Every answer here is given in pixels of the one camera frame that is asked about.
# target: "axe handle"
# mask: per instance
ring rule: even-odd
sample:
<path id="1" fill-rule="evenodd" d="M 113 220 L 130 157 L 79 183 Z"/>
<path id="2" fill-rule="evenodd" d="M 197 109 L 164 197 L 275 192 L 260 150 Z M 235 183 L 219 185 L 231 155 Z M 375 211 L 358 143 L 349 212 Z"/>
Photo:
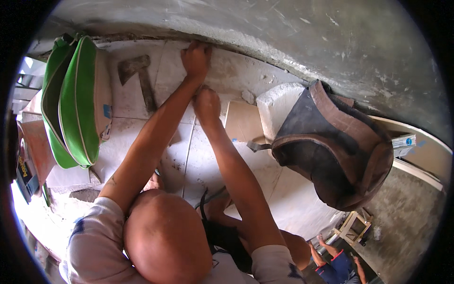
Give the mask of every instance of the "axe handle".
<path id="1" fill-rule="evenodd" d="M 143 100 L 145 101 L 145 107 L 147 108 L 148 113 L 153 113 L 158 109 L 156 105 L 156 101 L 154 99 L 154 92 L 151 88 L 150 83 L 150 76 L 148 75 L 148 71 L 145 68 L 140 68 L 138 70 L 139 73 L 139 80 L 140 80 L 140 88 L 142 88 L 142 95 Z"/>

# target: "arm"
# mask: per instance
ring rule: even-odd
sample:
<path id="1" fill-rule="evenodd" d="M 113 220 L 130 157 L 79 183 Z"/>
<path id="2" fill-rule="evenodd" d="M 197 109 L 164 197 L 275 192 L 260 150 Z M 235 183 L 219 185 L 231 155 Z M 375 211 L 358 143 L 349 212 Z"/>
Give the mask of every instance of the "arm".
<path id="1" fill-rule="evenodd" d="M 367 283 L 366 275 L 364 274 L 364 270 L 361 267 L 360 260 L 358 259 L 357 256 L 355 256 L 353 259 L 354 259 L 354 261 L 356 263 L 356 266 L 358 266 L 358 276 L 360 277 L 361 284 L 366 284 Z"/>
<path id="2" fill-rule="evenodd" d="M 211 48 L 193 41 L 187 50 L 182 50 L 181 58 L 187 76 L 140 130 L 123 162 L 99 194 L 115 201 L 124 213 L 152 176 L 185 109 L 205 80 Z"/>
<path id="3" fill-rule="evenodd" d="M 259 183 L 225 132 L 219 119 L 220 110 L 217 94 L 213 90 L 201 90 L 195 104 L 196 115 L 213 148 L 227 190 L 242 217 L 237 229 L 251 251 L 269 244 L 285 246 Z"/>

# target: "axe head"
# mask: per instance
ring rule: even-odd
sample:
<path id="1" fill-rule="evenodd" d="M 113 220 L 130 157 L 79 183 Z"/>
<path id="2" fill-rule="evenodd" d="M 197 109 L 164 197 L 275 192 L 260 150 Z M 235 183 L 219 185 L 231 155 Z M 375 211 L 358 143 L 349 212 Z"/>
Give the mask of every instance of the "axe head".
<path id="1" fill-rule="evenodd" d="M 139 69 L 150 66 L 150 56 L 147 54 L 118 62 L 118 76 L 124 85 Z"/>

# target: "concrete wall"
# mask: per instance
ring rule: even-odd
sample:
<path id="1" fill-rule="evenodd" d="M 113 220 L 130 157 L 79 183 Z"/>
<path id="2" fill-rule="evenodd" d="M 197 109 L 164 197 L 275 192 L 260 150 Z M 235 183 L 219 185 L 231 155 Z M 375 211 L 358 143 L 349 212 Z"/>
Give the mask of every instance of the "concrete wall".
<path id="1" fill-rule="evenodd" d="M 452 146 L 437 64 L 397 1 L 63 0 L 30 52 L 63 30 L 104 40 L 200 38 L 319 78 L 358 107 L 423 128 Z"/>
<path id="2" fill-rule="evenodd" d="M 420 179 L 392 168 L 377 195 L 365 206 L 380 227 L 366 246 L 353 248 L 387 284 L 406 283 L 439 224 L 445 195 Z"/>

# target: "blue shorts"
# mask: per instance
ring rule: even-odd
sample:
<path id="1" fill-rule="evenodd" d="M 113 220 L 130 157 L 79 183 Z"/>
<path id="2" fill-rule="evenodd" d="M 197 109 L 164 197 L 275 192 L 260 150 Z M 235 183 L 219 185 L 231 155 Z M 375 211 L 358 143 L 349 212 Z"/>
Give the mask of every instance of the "blue shorts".
<path id="1" fill-rule="evenodd" d="M 341 250 L 332 260 L 316 269 L 320 277 L 328 284 L 341 284 L 348 280 L 352 271 L 350 258 Z"/>

